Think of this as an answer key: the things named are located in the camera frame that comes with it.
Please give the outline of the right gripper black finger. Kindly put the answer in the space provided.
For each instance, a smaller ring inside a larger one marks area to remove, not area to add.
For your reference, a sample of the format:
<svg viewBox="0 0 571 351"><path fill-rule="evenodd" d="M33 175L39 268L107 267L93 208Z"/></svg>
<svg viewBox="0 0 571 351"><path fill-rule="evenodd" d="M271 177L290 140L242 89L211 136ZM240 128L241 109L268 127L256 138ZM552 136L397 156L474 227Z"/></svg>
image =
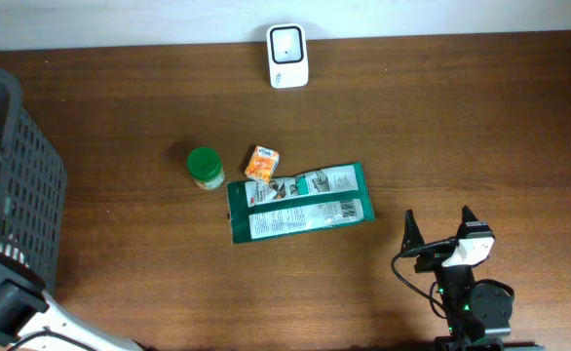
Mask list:
<svg viewBox="0 0 571 351"><path fill-rule="evenodd" d="M426 243L416 223L413 210L407 210L404 217L404 231L400 253L404 257L415 257L425 245Z"/></svg>
<svg viewBox="0 0 571 351"><path fill-rule="evenodd" d="M457 237L459 239L467 239L473 233L481 230L481 222L476 218L472 210L468 206L462 208L461 224L457 229Z"/></svg>

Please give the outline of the green white wipes packet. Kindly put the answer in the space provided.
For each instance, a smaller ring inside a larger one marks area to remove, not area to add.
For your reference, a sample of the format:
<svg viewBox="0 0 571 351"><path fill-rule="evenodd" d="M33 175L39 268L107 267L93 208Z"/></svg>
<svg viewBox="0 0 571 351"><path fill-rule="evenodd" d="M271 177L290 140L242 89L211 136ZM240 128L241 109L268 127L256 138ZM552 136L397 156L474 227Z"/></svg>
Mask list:
<svg viewBox="0 0 571 351"><path fill-rule="evenodd" d="M339 165L267 183L227 184L232 242L257 242L373 221L362 164Z"/></svg>

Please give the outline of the orange small tissue pack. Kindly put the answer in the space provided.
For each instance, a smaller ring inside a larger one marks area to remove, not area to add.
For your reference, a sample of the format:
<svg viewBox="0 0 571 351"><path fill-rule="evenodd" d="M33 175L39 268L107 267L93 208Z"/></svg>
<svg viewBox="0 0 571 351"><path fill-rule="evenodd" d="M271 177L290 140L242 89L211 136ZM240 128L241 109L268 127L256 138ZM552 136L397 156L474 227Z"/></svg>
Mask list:
<svg viewBox="0 0 571 351"><path fill-rule="evenodd" d="M247 178L268 184L280 162L278 151L256 146L250 156L245 175Z"/></svg>

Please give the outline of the green lid small jar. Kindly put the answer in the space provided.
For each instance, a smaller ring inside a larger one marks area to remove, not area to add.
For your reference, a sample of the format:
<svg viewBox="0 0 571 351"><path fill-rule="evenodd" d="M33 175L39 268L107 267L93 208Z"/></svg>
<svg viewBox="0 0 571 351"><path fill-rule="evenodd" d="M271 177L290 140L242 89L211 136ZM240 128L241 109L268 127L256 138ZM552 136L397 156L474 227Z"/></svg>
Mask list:
<svg viewBox="0 0 571 351"><path fill-rule="evenodd" d="M188 155L187 170L195 183L204 190L214 190L225 180L221 159L209 147L196 148Z"/></svg>

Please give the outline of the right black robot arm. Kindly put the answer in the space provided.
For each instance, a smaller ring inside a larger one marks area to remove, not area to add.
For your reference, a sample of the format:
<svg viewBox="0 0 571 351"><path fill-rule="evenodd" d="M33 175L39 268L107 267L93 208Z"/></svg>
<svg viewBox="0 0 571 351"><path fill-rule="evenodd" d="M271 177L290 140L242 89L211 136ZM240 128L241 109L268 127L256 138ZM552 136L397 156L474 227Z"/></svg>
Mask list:
<svg viewBox="0 0 571 351"><path fill-rule="evenodd" d="M487 222L462 208L457 233L427 243L412 210L405 212L400 252L391 262L395 276L428 300L433 312L446 321L449 335L438 336L433 350L541 350L534 343L506 343L511 334L514 289L491 279L476 280L473 269L489 258L495 236ZM414 271L435 274L427 292L416 288L396 268L400 259L414 258Z"/></svg>

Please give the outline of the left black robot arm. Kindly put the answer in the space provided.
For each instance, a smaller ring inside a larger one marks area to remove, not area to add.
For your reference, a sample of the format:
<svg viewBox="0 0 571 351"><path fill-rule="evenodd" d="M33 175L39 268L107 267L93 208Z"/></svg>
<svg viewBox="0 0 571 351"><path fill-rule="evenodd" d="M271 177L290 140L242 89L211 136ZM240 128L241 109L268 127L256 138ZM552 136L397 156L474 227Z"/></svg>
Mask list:
<svg viewBox="0 0 571 351"><path fill-rule="evenodd" d="M31 269L0 253L0 346L10 350L143 351L63 309Z"/></svg>

